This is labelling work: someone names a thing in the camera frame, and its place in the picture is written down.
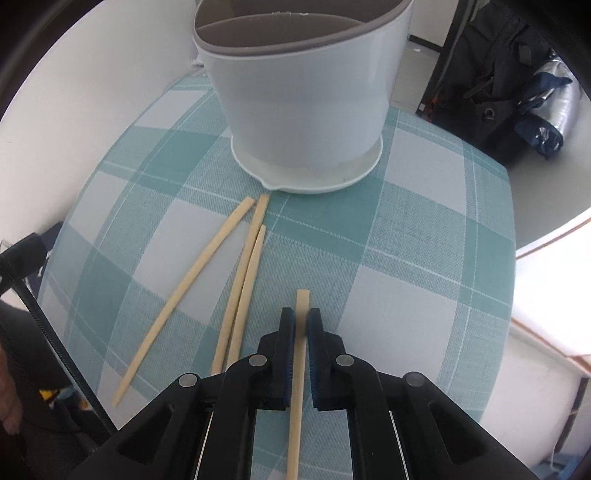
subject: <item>black backpack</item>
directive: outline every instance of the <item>black backpack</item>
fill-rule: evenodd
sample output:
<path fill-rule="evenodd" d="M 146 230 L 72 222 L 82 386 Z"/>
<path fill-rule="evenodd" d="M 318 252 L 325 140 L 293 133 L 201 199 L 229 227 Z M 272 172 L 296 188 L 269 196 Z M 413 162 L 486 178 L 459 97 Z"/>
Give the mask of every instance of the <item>black backpack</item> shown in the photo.
<path fill-rule="evenodd" d="M 521 88 L 550 54 L 536 30 L 491 0 L 457 41 L 431 121 L 508 163 L 527 146 L 513 131 Z"/>

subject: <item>table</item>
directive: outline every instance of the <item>table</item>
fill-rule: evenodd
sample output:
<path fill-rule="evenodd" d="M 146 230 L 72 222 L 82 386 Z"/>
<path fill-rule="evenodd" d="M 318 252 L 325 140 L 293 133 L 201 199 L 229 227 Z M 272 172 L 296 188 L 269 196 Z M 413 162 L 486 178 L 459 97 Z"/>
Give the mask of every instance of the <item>table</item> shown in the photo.
<path fill-rule="evenodd" d="M 339 192 L 273 192 L 242 354 L 311 291 L 348 352 L 394 375 L 418 370 L 474 419 L 509 328 L 515 233 L 505 169 L 453 135 L 391 108 L 375 170 Z M 215 254 L 150 349 L 117 408 L 112 396 L 186 270 L 247 195 L 207 76 L 169 88 L 117 140 L 60 233 L 40 303 L 118 427 L 178 375 L 209 367 L 252 213 Z M 300 476 L 350 478 L 343 412 L 304 399 Z M 285 472 L 288 412 L 260 412 L 254 479 Z"/>

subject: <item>chopstick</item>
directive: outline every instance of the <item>chopstick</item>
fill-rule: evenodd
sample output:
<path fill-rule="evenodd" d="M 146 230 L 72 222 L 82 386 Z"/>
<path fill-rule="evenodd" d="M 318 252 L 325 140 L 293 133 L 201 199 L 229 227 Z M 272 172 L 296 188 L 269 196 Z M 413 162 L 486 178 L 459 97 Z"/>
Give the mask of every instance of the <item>chopstick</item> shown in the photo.
<path fill-rule="evenodd" d="M 298 290 L 295 298 L 295 345 L 286 480 L 297 480 L 300 463 L 301 419 L 304 407 L 304 374 L 306 371 L 306 316 L 308 310 L 310 310 L 310 291 Z"/>
<path fill-rule="evenodd" d="M 246 197 L 240 205 L 230 214 L 230 216 L 226 219 L 223 223 L 222 227 L 216 233 L 216 235 L 212 238 L 209 244 L 205 247 L 203 252 L 199 255 L 191 269 L 187 272 L 184 278 L 181 280 L 181 283 L 178 287 L 174 290 L 173 294 L 170 296 L 164 308 L 150 327 L 147 335 L 145 336 L 144 340 L 142 341 L 141 345 L 138 348 L 138 351 L 135 353 L 135 356 L 129 367 L 127 368 L 127 372 L 125 376 L 121 379 L 119 383 L 119 388 L 117 392 L 115 392 L 115 396 L 113 397 L 112 405 L 116 407 L 125 392 L 129 388 L 131 381 L 133 380 L 135 374 L 137 373 L 139 366 L 141 365 L 142 361 L 144 360 L 148 350 L 156 340 L 156 337 L 160 333 L 160 330 L 172 314 L 173 310 L 176 308 L 178 303 L 181 301 L 187 290 L 191 287 L 195 278 L 201 273 L 201 270 L 207 262 L 211 259 L 212 255 L 216 252 L 222 242 L 228 237 L 228 235 L 236 228 L 238 223 L 242 220 L 242 218 L 246 215 L 248 210 L 254 205 L 254 199 L 250 197 Z"/>
<path fill-rule="evenodd" d="M 223 314 L 222 325 L 217 339 L 217 346 L 213 356 L 210 375 L 217 375 L 222 372 L 224 360 L 226 359 L 226 351 L 228 350 L 228 342 L 230 340 L 230 334 L 232 333 L 232 326 L 238 308 L 238 302 L 246 277 L 246 269 L 248 268 L 255 241 L 261 228 L 265 212 L 267 211 L 268 204 L 269 196 L 266 194 L 261 195 L 256 204 L 255 213 L 252 217 L 250 228 L 248 229 L 246 241 L 244 242 L 244 249 L 242 250 L 236 274 L 234 275 L 234 281 L 232 282 L 232 289 L 230 290 L 230 296 L 228 297 L 226 311 Z"/>
<path fill-rule="evenodd" d="M 238 309 L 236 310 L 236 320 L 234 321 L 234 329 L 232 331 L 232 339 L 230 340 L 230 347 L 228 348 L 228 359 L 226 361 L 226 369 L 238 360 L 240 356 L 240 347 L 242 345 L 242 337 L 244 336 L 244 328 L 246 327 L 246 318 L 248 317 L 248 309 L 251 305 L 252 291 L 254 289 L 256 273 L 258 272 L 259 262 L 261 260 L 262 244 L 265 239 L 265 231 L 267 227 L 261 225 L 261 229 L 256 236 L 254 249 L 252 250 L 251 259 L 248 262 L 246 269 L 246 276 L 244 278 L 244 285 L 240 294 L 240 301 L 238 302 Z"/>

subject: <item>gray floor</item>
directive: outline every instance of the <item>gray floor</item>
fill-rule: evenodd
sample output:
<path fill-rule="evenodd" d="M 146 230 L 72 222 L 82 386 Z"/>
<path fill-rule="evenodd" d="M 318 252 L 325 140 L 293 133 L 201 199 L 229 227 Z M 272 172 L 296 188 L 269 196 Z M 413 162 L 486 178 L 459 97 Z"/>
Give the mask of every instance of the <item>gray floor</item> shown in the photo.
<path fill-rule="evenodd" d="M 427 87 L 439 54 L 413 42 L 407 42 L 398 69 L 390 105 L 414 113 Z"/>

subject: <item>white plastic pot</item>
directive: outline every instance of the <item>white plastic pot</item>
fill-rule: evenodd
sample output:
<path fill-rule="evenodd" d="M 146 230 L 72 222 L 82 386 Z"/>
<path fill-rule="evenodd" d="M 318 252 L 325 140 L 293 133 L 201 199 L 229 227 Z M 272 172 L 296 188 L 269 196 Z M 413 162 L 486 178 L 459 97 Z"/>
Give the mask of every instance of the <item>white plastic pot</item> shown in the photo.
<path fill-rule="evenodd" d="M 295 36 L 280 44 L 254 39 L 248 46 L 236 46 L 241 41 L 236 28 L 243 25 L 233 24 L 247 19 L 207 23 L 212 13 L 204 2 L 196 17 L 197 47 L 233 142 L 243 151 L 263 163 L 322 171 L 354 161 L 378 142 L 408 35 L 411 0 L 396 0 L 367 22 L 340 17 L 343 27 L 338 31 L 329 22 L 328 35 Z M 387 8 L 382 2 L 381 10 Z M 291 15 L 306 22 L 305 15 Z M 276 30 L 284 31 L 281 25 Z"/>

